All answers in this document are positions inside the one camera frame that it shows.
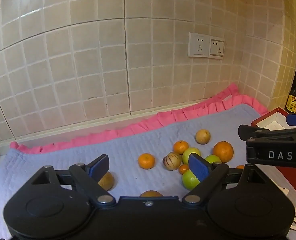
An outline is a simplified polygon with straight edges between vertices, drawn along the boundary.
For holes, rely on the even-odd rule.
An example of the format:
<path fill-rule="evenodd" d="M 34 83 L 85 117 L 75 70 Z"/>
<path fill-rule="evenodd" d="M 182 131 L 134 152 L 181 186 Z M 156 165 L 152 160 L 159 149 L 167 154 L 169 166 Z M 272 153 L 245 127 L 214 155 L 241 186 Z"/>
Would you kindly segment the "brown kiwi fruit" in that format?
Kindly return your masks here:
<path fill-rule="evenodd" d="M 111 172 L 107 172 L 98 182 L 100 187 L 105 191 L 109 191 L 114 186 L 114 177 Z"/>

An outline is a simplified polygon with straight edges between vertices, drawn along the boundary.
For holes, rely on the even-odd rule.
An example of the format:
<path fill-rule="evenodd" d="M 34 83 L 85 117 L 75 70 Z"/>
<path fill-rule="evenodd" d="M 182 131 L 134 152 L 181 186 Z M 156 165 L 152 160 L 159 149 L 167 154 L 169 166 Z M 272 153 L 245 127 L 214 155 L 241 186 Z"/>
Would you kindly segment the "large orange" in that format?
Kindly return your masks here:
<path fill-rule="evenodd" d="M 228 163 L 234 157 L 234 148 L 227 141 L 220 141 L 213 147 L 213 155 L 220 158 L 223 163 Z"/>

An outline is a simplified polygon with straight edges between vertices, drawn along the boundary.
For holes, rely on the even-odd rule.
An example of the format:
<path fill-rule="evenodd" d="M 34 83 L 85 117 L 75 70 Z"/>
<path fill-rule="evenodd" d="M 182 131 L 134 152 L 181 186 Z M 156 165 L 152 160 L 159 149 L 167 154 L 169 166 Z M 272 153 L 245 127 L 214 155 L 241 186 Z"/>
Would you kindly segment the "striped pepino melon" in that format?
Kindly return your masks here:
<path fill-rule="evenodd" d="M 182 163 L 182 158 L 179 154 L 171 152 L 163 158 L 164 167 L 169 170 L 177 170 Z"/>

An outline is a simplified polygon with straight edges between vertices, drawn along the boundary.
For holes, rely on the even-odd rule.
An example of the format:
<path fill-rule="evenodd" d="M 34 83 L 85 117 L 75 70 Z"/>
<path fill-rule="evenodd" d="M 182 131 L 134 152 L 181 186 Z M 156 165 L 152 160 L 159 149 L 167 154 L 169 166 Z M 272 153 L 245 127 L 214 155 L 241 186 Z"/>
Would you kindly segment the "yellowish round pear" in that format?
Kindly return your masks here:
<path fill-rule="evenodd" d="M 200 129 L 199 131 L 196 132 L 195 140 L 197 143 L 205 145 L 209 143 L 210 139 L 211 139 L 211 135 L 209 130 Z"/>

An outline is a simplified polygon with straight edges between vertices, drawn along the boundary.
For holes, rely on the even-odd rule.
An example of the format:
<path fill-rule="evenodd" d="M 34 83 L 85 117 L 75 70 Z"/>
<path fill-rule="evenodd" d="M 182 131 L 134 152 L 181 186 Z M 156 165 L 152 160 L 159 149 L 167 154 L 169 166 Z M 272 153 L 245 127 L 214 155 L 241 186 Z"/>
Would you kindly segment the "small mandarin orange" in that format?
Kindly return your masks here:
<path fill-rule="evenodd" d="M 184 140 L 180 140 L 174 143 L 172 150 L 174 153 L 182 155 L 188 148 L 189 144 Z"/>

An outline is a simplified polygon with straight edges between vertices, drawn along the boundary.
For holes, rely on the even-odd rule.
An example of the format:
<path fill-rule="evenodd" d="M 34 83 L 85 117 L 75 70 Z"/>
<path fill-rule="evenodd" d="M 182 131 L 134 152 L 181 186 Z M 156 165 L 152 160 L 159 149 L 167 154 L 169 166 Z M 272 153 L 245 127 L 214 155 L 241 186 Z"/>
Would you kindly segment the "green apple right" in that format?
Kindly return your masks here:
<path fill-rule="evenodd" d="M 205 157 L 205 160 L 208 161 L 209 163 L 217 163 L 217 164 L 220 164 L 222 163 L 221 159 L 217 156 L 217 155 L 209 155 L 209 156 L 206 156 Z"/>

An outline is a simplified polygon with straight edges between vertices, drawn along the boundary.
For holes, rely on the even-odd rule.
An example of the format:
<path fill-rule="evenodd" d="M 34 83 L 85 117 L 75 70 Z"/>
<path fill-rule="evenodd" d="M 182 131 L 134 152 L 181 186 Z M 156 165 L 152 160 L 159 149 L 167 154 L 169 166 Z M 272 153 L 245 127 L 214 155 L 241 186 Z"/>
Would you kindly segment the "green apple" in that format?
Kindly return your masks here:
<path fill-rule="evenodd" d="M 200 181 L 197 179 L 195 174 L 191 172 L 191 170 L 187 170 L 182 175 L 182 183 L 187 190 L 191 191 L 197 187 Z"/>
<path fill-rule="evenodd" d="M 182 161 L 184 164 L 187 164 L 188 165 L 188 162 L 189 162 L 189 156 L 192 154 L 192 153 L 196 153 L 197 155 L 199 155 L 200 157 L 202 156 L 201 154 L 201 151 L 196 148 L 196 147 L 190 147 L 190 148 L 187 148 L 184 153 L 182 154 Z"/>
<path fill-rule="evenodd" d="M 209 156 L 206 156 L 205 157 L 205 160 L 208 161 L 209 163 L 217 163 L 217 164 L 220 164 L 222 163 L 221 159 L 217 156 L 217 155 L 209 155 Z"/>

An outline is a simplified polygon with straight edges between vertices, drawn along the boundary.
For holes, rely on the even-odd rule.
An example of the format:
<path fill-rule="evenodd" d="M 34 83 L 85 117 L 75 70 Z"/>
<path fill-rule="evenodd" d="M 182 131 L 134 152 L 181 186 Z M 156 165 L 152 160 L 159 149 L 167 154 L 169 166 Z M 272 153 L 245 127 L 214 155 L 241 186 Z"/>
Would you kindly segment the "green apple lower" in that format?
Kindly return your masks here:
<path fill-rule="evenodd" d="M 197 179 L 195 174 L 191 172 L 191 170 L 187 170 L 182 175 L 182 183 L 187 190 L 191 191 L 197 187 L 200 181 Z"/>

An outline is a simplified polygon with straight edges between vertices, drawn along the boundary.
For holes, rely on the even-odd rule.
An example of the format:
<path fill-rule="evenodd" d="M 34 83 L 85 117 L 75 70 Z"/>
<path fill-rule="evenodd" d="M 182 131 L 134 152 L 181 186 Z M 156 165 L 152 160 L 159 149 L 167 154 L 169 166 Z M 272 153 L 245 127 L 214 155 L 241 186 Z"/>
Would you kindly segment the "red white box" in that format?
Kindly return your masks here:
<path fill-rule="evenodd" d="M 251 126 L 266 128 L 271 131 L 280 129 L 290 129 L 295 128 L 295 126 L 290 126 L 286 122 L 287 112 L 278 107 L 269 113 L 253 120 Z M 296 168 L 292 167 L 276 167 L 277 170 L 284 176 L 284 178 L 292 185 L 296 190 Z"/>

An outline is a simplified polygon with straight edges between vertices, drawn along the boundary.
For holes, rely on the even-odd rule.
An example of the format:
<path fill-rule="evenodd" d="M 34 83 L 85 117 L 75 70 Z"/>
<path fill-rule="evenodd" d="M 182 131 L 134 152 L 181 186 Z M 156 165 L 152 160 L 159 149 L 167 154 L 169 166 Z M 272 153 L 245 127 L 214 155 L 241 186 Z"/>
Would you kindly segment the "tiny mandarin orange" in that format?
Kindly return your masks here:
<path fill-rule="evenodd" d="M 182 164 L 178 168 L 178 171 L 179 171 L 180 174 L 184 174 L 187 170 L 189 170 L 189 166 L 187 164 Z"/>

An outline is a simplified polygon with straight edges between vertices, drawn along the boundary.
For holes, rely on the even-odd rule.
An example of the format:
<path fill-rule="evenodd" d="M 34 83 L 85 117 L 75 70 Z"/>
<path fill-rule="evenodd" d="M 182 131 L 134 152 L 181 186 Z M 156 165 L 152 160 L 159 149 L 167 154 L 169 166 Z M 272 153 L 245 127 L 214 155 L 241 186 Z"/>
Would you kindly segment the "green apple upper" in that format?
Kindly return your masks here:
<path fill-rule="evenodd" d="M 182 154 L 182 161 L 184 164 L 187 164 L 188 165 L 188 162 L 189 162 L 189 156 L 192 154 L 192 153 L 196 153 L 197 155 L 199 155 L 200 157 L 202 156 L 201 154 L 201 151 L 196 148 L 196 147 L 190 147 L 190 148 L 187 148 L 184 153 Z"/>

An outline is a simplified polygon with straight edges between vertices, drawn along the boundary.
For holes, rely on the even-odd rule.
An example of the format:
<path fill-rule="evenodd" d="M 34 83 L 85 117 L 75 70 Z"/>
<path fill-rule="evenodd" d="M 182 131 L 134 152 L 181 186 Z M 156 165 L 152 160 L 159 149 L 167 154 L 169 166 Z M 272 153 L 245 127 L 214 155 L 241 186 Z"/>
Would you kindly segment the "blue quilted mat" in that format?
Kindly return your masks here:
<path fill-rule="evenodd" d="M 153 131 L 99 144 L 44 154 L 10 149 L 0 163 L 0 239 L 284 239 L 294 219 L 291 200 L 259 167 L 246 160 L 246 142 L 238 136 L 259 114 L 251 106 L 170 124 Z M 177 139 L 196 145 L 206 128 L 211 140 L 201 150 L 211 154 L 228 141 L 234 157 L 224 163 L 228 175 L 201 204 L 184 204 L 189 193 L 182 175 L 162 161 Z M 150 153 L 155 165 L 138 165 Z M 78 193 L 69 167 L 109 157 L 115 204 L 92 204 Z M 140 197 L 149 190 L 162 197 Z"/>

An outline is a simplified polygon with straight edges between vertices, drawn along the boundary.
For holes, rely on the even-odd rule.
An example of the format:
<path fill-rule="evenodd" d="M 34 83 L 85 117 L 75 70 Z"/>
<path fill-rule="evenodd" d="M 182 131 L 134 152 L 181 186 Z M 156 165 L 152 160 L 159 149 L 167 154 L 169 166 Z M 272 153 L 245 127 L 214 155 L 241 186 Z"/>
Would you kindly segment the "orange fruit bottom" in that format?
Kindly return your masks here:
<path fill-rule="evenodd" d="M 145 191 L 140 195 L 140 197 L 162 197 L 162 196 L 163 195 L 160 192 L 154 191 L 154 190 Z"/>

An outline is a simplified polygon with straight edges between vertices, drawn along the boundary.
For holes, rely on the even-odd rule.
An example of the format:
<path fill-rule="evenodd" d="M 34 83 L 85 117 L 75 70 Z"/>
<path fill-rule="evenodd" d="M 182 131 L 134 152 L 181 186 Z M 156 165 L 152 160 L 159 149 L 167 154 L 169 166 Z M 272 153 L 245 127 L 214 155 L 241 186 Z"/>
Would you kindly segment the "pink ruffled cloth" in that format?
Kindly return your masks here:
<path fill-rule="evenodd" d="M 91 133 L 84 137 L 73 138 L 70 141 L 54 142 L 44 146 L 29 148 L 13 141 L 9 148 L 19 150 L 25 154 L 44 154 L 69 148 L 99 144 L 102 142 L 153 131 L 169 126 L 170 124 L 196 119 L 202 116 L 227 111 L 237 105 L 246 104 L 251 106 L 259 115 L 268 113 L 268 109 L 257 99 L 240 94 L 236 84 L 229 85 L 215 96 L 203 102 L 175 110 L 159 112 L 152 117 L 121 129 L 105 130 L 100 133 Z"/>

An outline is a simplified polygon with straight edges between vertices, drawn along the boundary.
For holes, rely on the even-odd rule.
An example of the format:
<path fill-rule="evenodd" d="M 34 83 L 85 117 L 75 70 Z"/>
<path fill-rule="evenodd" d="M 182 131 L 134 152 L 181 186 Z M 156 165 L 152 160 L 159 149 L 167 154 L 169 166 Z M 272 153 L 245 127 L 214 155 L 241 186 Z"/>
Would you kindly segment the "white double wall socket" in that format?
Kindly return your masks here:
<path fill-rule="evenodd" d="M 188 57 L 202 57 L 222 60 L 225 52 L 225 40 L 223 38 L 189 33 Z"/>

